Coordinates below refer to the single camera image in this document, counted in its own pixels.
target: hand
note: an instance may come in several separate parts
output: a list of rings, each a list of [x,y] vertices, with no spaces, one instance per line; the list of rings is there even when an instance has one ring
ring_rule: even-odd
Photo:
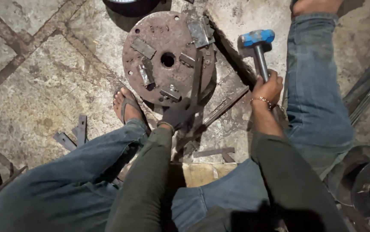
[[[191,99],[183,98],[164,112],[158,126],[166,128],[165,125],[169,125],[174,133],[181,129],[196,112],[197,106],[191,105]]]
[[[270,78],[266,83],[264,83],[264,79],[260,75],[257,76],[257,82],[254,90],[252,90],[252,106],[256,103],[266,105],[264,101],[258,100],[259,97],[268,100],[272,107],[279,101],[282,88],[284,87],[282,84],[283,79],[272,69],[269,69],[268,72],[270,73]]]

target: blue jeans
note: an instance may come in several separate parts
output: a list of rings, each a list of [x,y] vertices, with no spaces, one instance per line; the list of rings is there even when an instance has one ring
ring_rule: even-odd
[[[293,20],[288,36],[285,87],[290,129],[286,134],[321,177],[353,140],[333,59],[336,21],[333,14],[302,15]],[[105,170],[118,170],[146,140],[145,124],[132,119],[26,172],[0,194],[0,232],[104,231],[118,189],[99,180]],[[217,181],[178,189],[172,200],[172,220],[182,231],[213,206],[251,211],[263,201],[268,201],[268,193],[260,168],[247,159]]]

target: rusty metal disc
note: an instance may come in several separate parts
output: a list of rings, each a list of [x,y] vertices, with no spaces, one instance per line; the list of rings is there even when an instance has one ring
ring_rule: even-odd
[[[172,101],[164,99],[160,94],[164,86],[173,85],[183,98],[190,96],[194,69],[179,61],[181,53],[191,58],[196,57],[196,48],[186,22],[186,14],[173,11],[156,12],[141,19],[126,38],[122,51],[125,75],[131,87],[150,103],[171,106]],[[131,47],[136,38],[156,50],[150,60],[156,84],[151,91],[145,88],[138,69],[145,56]],[[212,78],[215,56],[212,45],[200,50],[203,51],[204,60],[200,90],[202,92]]]

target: person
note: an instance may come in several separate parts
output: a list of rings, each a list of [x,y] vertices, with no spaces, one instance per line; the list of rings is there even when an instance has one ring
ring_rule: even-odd
[[[242,231],[262,220],[275,223],[268,219],[274,211],[289,231],[347,231],[320,181],[353,140],[333,59],[332,33],[341,3],[292,2],[289,129],[282,131],[269,111],[282,89],[282,78],[270,71],[269,81],[257,78],[252,91],[255,160],[207,185],[176,189],[166,201],[172,135],[193,115],[194,106],[183,99],[148,136],[138,103],[121,88],[113,103],[125,125],[7,186],[0,193],[0,232],[160,231],[168,224],[178,231]],[[138,151],[122,187],[112,185],[121,159],[125,163]],[[270,203],[275,207],[267,210]],[[298,223],[306,219],[319,223],[314,228]]]

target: concrete floor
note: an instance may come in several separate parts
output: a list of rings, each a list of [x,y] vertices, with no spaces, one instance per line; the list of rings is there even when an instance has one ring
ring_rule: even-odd
[[[225,38],[224,44],[231,54],[239,34],[275,29],[277,41],[267,62],[270,68],[284,75],[289,1],[226,3],[232,7],[224,6],[223,0],[196,0],[194,5],[184,0],[167,0],[154,12],[172,10],[196,17],[206,11]],[[275,13],[264,21],[260,14],[255,14],[256,9]],[[72,136],[70,131],[77,124],[79,114],[88,116],[89,139],[122,126],[112,110],[112,93],[122,85],[130,88],[124,76],[121,52],[126,35],[138,20],[109,12],[97,0],[43,3],[0,0],[2,166],[10,161],[16,168],[24,165],[34,168],[66,154],[52,136],[58,131]],[[334,32],[334,44],[338,81],[345,95],[370,64],[370,0],[355,9],[346,8]],[[244,86],[220,52],[217,60],[217,86],[204,109],[204,118]],[[244,59],[242,64],[254,71],[248,60]],[[231,156],[237,162],[244,161],[249,155],[251,139],[248,102],[248,97],[240,100],[208,128],[199,142],[188,144],[184,161],[222,162],[220,155],[192,157],[195,150],[222,147],[235,147],[236,153]],[[140,104],[154,125],[161,115],[141,101]],[[358,144],[370,145],[370,109],[357,125],[356,134]]]

